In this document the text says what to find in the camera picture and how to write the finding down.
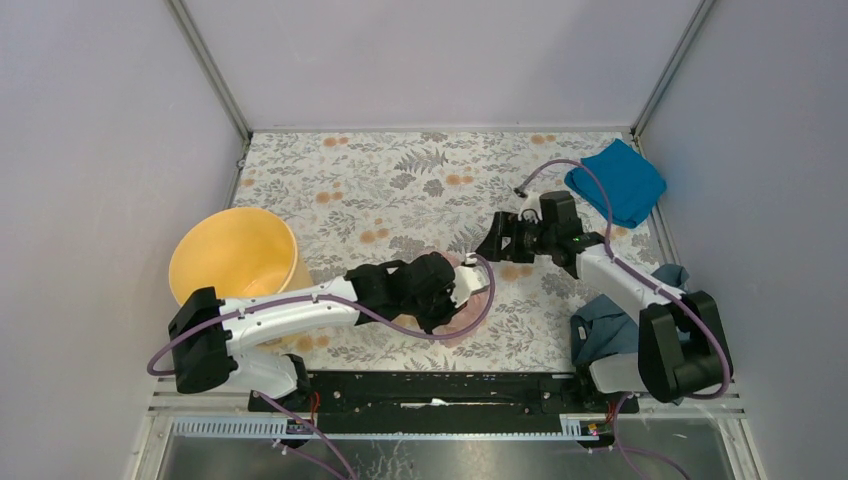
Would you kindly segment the yellow plastic trash bin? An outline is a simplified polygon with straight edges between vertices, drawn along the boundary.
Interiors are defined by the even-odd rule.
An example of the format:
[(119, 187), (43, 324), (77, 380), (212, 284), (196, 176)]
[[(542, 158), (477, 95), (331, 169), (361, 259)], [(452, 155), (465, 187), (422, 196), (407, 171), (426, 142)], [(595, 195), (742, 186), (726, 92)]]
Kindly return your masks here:
[(293, 230), (257, 207), (223, 210), (195, 225), (171, 256), (168, 280), (178, 305), (202, 287), (242, 298), (314, 285)]

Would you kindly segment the pink plastic trash bag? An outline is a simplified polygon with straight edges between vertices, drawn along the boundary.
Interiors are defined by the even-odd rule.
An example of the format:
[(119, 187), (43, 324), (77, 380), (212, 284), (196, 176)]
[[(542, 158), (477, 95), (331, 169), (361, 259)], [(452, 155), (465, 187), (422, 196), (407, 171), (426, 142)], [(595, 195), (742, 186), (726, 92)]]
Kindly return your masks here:
[[(456, 314), (456, 315), (452, 318), (451, 322), (450, 322), (450, 323), (448, 323), (447, 325), (450, 325), (450, 324), (453, 322), (454, 318), (455, 318), (457, 315), (463, 315), (463, 314), (465, 313), (465, 311), (468, 309), (468, 304), (469, 304), (470, 302), (471, 302), (471, 301), (469, 301), (469, 302), (465, 305), (465, 308), (464, 308), (463, 310), (461, 310), (459, 313), (457, 313), (457, 314)], [(478, 313), (478, 318), (477, 318), (477, 319), (475, 319), (472, 323), (470, 323), (470, 324), (466, 325), (466, 326), (465, 326), (462, 330), (454, 330), (454, 331), (452, 331), (452, 332), (450, 332), (450, 333), (444, 333), (444, 334), (437, 334), (437, 333), (435, 333), (435, 330), (436, 330), (437, 328), (439, 328), (439, 327), (437, 327), (437, 328), (434, 330), (434, 333), (433, 333), (433, 334), (425, 334), (425, 333), (423, 332), (423, 330), (422, 330), (422, 329), (418, 326), (418, 323), (417, 323), (417, 321), (416, 321), (417, 326), (418, 326), (418, 331), (410, 330), (410, 331), (408, 332), (408, 334), (409, 334), (409, 335), (411, 335), (411, 336), (413, 336), (414, 338), (418, 338), (418, 339), (427, 339), (427, 340), (449, 340), (449, 339), (457, 338), (457, 337), (459, 337), (459, 336), (464, 335), (464, 334), (465, 334), (465, 332), (466, 332), (466, 331), (468, 331), (468, 330), (473, 330), (473, 329), (475, 328), (475, 326), (476, 326), (477, 324), (479, 324), (479, 323), (480, 323), (481, 318), (482, 318), (482, 317), (485, 317), (485, 316), (486, 316), (486, 314), (485, 314), (485, 313), (481, 313), (481, 312), (479, 312), (479, 313)]]

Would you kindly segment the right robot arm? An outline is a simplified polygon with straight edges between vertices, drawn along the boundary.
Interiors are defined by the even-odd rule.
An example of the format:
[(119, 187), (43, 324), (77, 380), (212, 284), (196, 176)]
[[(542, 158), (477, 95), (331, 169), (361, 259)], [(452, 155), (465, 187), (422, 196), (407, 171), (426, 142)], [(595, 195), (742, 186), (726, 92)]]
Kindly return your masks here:
[(637, 349), (588, 365), (573, 386), (575, 402), (597, 412), (613, 393), (647, 393), (668, 403), (723, 393), (732, 363), (715, 300), (703, 291), (687, 293), (615, 256), (606, 237), (587, 232), (567, 191), (526, 195), (517, 213), (495, 213), (476, 248), (489, 262), (531, 264), (547, 256), (572, 278), (611, 300), (637, 326)]

